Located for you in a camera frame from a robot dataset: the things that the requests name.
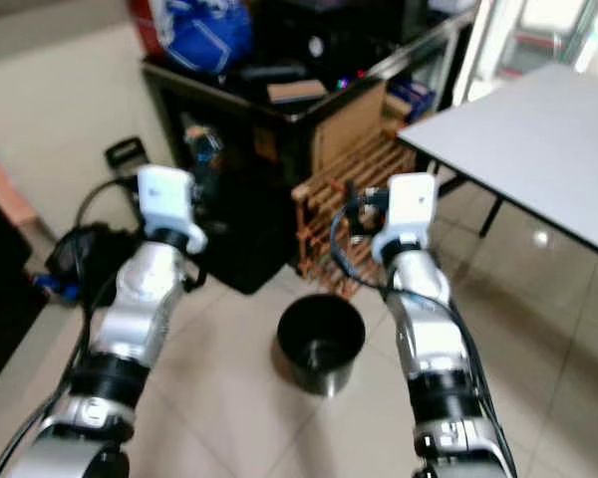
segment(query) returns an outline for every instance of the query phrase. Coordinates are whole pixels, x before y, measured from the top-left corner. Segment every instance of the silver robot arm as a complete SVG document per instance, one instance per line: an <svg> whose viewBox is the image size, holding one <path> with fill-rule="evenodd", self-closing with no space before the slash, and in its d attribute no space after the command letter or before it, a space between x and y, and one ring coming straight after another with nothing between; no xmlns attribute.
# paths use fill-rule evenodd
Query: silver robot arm
<svg viewBox="0 0 598 478"><path fill-rule="evenodd" d="M433 176L394 176L386 224L373 240L373 257L389 277L384 299L396 322L416 422L415 449L426 462L414 476L514 478L502 432L478 389L484 377L482 369L474 369L465 341L471 338L459 326L462 319L452 308L448 279L426 250L435 208Z"/></svg>
<svg viewBox="0 0 598 478"><path fill-rule="evenodd" d="M191 219L188 173L145 166L138 184L148 240L118 272L115 301L104 310L88 356L11 478L129 476L121 446L133 436L136 405L183 292L183 254L206 244Z"/></svg>

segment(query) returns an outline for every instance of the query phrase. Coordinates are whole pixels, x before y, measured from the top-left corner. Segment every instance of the wooden rack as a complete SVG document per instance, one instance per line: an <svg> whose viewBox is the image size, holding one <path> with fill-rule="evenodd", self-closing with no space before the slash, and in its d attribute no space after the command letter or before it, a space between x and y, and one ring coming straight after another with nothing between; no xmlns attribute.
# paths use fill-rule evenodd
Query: wooden rack
<svg viewBox="0 0 598 478"><path fill-rule="evenodd" d="M355 294L359 285L346 278L330 258L330 225L344 204L345 184L352 180L358 191L386 187L390 176L412 172L414 163L415 153L411 149L399 144L393 135L378 131L293 189L299 271L304 279L318 280L321 286L346 299ZM355 244L348 240L345 221L338 239L362 277L373 280L377 267L369 241Z"/></svg>

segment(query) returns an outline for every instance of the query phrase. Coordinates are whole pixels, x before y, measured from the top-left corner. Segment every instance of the cardboard box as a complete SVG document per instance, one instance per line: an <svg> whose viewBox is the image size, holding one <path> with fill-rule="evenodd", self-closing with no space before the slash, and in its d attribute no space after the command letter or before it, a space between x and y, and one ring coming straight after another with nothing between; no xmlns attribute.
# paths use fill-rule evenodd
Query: cardboard box
<svg viewBox="0 0 598 478"><path fill-rule="evenodd" d="M381 129L386 84L380 83L317 125L312 139L312 173Z"/></svg>

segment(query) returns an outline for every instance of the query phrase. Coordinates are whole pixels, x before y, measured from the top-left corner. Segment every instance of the cable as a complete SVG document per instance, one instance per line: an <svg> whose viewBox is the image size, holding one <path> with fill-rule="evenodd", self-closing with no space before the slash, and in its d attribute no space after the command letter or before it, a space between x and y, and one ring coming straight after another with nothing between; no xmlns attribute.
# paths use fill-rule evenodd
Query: cable
<svg viewBox="0 0 598 478"><path fill-rule="evenodd" d="M374 206L378 207L380 210L385 211L387 209L386 194L383 191L381 191L380 195L378 196L378 202L374 202L372 200L372 196L370 196L370 197L362 196L361 202L364 204L374 205ZM358 282L359 284L362 284L366 287L375 289L375 290L381 292L381 294L383 294L383 295L405 294L405 295L410 296L411 298L415 299L416 301L428 303L429 305L432 305L433 307L441 308L441 310L443 310L449 316L449 318L452 320L452 322L458 327L458 330L460 331L460 334L463 337L463 340L465 342L465 348L467 349L467 359L469 360L469 366L472 370L472 374L474 377L474 381L475 381L474 385L475 385L478 401L480 402L480 405L481 405L485 415L487 416L489 421L491 421L491 423L494 427L494 431L496 433L496 439L498 440L498 444L501 447L501 451L503 453L505 461L507 462L507 466L509 467L509 470L510 470L512 476L514 478L516 478L517 471L516 471L513 457L511 455L511 450L509 449L509 444L507 443L507 440L504 436L502 427L500 426L500 423L498 422L498 418L496 417L493 401L491 398L491 392L489 390L489 386L488 386L487 380L485 378L485 372L484 372L484 368L482 365L482 361L480 359L480 354L478 353L478 348L476 347L476 343L475 343L473 337L471 336L471 333L469 332L467 325L465 324L464 320L458 313L458 310L456 309L453 302L449 302L449 306L447 306L446 304L442 303L441 301L439 301L435 298L419 294L410 289L397 289L395 287L391 287L388 285L384 286L381 284L373 283L373 282L365 280L363 277L361 277L359 275L356 268L348 260L346 254L343 252L343 250L339 246L339 243L337 242L337 232L339 230L339 224L341 223L343 218L348 215L348 213L350 212L350 209L354 210L357 208L358 208L358 204L352 204L352 207L349 205L346 205L346 206L342 207L337 212L337 214L335 214L335 217L332 221L332 226L330 228L330 250L331 250L332 259L341 268L341 270L343 271L343 273L346 276L348 276L350 279Z"/></svg>
<svg viewBox="0 0 598 478"><path fill-rule="evenodd" d="M54 407L57 401L60 399L64 391L66 390L67 386L69 385L69 378L71 376L71 372L73 371L74 367L80 362L80 360L87 354L89 351L89 343L91 341L91 320L93 318L93 312L97 307L98 303L102 300L104 294L108 290L109 286L111 285L112 281L115 280L117 277L117 271L114 272L100 287L97 294L93 298L91 304L88 303L89 296L86 290L86 275L84 271L84 265L82 262L82 255L80 254L79 244L78 244L78 234L77 230L82 225L82 221L84 220L84 216L86 212L96 198L98 194L102 191L107 189L113 185L125 185L127 181L134 180L133 178L130 179L112 179L95 187L87 196L83 199L80 207L78 208L78 212L76 214L76 218L74 221L74 229L71 236L71 253L73 256L74 263L76 265L76 275L78 278L78 285L81 291L81 308L82 308L82 327L80 329L80 333L78 334L78 338L76 339L76 344L74 345L71 355L65 365L65 368L62 372L60 381L56 387L56 389L42 402L38 407L27 417L27 419L20 425L20 427L16 430L12 438L9 440L9 443L5 447L5 449L0 454L0 475L4 471L4 468L13 455L14 451L22 441L22 439L26 436L29 430L33 427L40 420L40 418L47 416L49 411Z"/></svg>

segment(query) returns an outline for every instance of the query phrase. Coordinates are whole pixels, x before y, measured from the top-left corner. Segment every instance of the table leg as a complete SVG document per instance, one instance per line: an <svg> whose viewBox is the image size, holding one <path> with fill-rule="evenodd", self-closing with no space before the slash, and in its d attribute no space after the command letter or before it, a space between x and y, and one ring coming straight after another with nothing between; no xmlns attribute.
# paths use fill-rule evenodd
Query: table leg
<svg viewBox="0 0 598 478"><path fill-rule="evenodd" d="M487 235L487 232L489 232L491 223L494 222L494 219L496 218L496 214L498 214L500 206L502 206L502 198L500 196L496 196L496 200L494 201L493 206L491 206L489 214L487 214L487 218L485 219L485 222L483 222L482 227L478 232L478 235L480 237L485 237Z"/></svg>
<svg viewBox="0 0 598 478"><path fill-rule="evenodd" d="M458 187L463 186L466 182L467 180L464 178L464 176L461 176L460 174L457 174L452 179L448 179L446 182L439 186L439 199L441 199L444 196L447 196Z"/></svg>
<svg viewBox="0 0 598 478"><path fill-rule="evenodd" d="M417 151L417 155L415 156L415 172L427 172L430 162L433 160L434 158L429 154Z"/></svg>

